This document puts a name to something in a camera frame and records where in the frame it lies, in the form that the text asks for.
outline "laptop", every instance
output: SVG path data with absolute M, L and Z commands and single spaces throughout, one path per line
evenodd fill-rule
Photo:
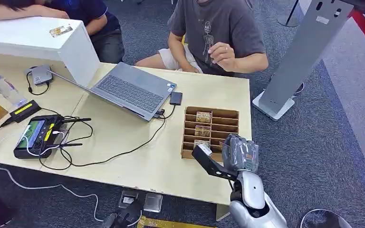
M 91 89 L 58 75 L 117 106 L 150 121 L 177 86 L 125 63 L 119 63 Z

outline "cardboard compartment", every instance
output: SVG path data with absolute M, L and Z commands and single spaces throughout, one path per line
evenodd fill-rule
M 185 121 L 196 122 L 196 115 L 186 114 Z
M 224 143 L 225 139 L 219 139 L 219 138 L 211 138 L 211 144 L 212 145 L 220 145 L 220 143 Z
M 221 124 L 212 124 L 212 130 L 218 132 L 231 132 L 231 133 L 238 133 L 239 127 L 238 126 L 230 126 L 230 125 L 221 125 Z
M 203 140 L 203 141 L 209 141 L 209 137 L 201 137 L 201 136 L 194 136 L 194 135 L 184 135 L 184 142 L 188 143 L 194 143 L 195 140 Z
M 195 129 L 195 126 L 211 126 L 210 123 L 200 123 L 200 122 L 189 122 L 189 121 L 185 121 L 184 127 L 185 128 L 193 128 Z
M 238 126 L 239 120 L 238 119 L 229 119 L 229 118 L 221 118 L 221 117 L 213 117 L 212 124 L 223 124 L 223 125 L 232 125 Z
M 194 128 L 184 128 L 184 134 L 194 135 L 195 134 L 195 129 Z
M 211 123 L 196 122 L 197 112 L 211 113 Z M 211 127 L 210 137 L 195 136 L 195 126 Z M 231 133 L 239 133 L 239 112 L 205 107 L 187 107 L 185 109 L 181 157 L 193 159 L 194 141 L 203 140 L 210 142 L 211 157 L 217 162 L 223 162 L 220 142 L 224 142 Z
M 237 134 L 237 133 L 211 131 L 211 138 L 226 139 L 227 136 L 229 136 L 229 134 Z

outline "card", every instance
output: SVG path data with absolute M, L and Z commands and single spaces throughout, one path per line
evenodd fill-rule
M 49 31 L 49 33 L 51 34 L 52 37 L 59 37 L 60 35 L 62 34 L 65 34 L 67 32 L 70 32 L 72 31 L 73 28 L 69 25 L 69 26 L 61 26 L 61 27 L 58 27 L 58 28 L 54 28 L 54 29 L 51 29 Z
M 211 127 L 208 126 L 195 126 L 195 135 L 202 137 L 210 137 Z
M 194 147 L 200 144 L 205 144 L 206 147 L 210 148 L 211 144 L 209 143 L 209 141 L 204 141 L 204 140 L 194 140 Z
M 196 112 L 196 122 L 210 124 L 211 118 L 212 118 L 211 113 Z

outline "laptop keyboard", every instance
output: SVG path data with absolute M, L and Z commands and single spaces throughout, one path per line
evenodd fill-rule
M 163 97 L 139 88 L 113 75 L 108 75 L 97 88 L 147 112 L 153 112 Z

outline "controller screen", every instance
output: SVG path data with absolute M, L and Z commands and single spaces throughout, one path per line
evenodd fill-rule
M 38 120 L 38 121 L 31 121 L 27 125 L 23 135 L 29 139 L 29 148 L 33 147 L 34 142 L 36 141 L 41 128 L 44 126 L 44 123 L 45 123 L 44 120 Z M 24 137 L 20 138 L 17 148 L 26 148 L 26 146 L 27 146 L 26 138 Z

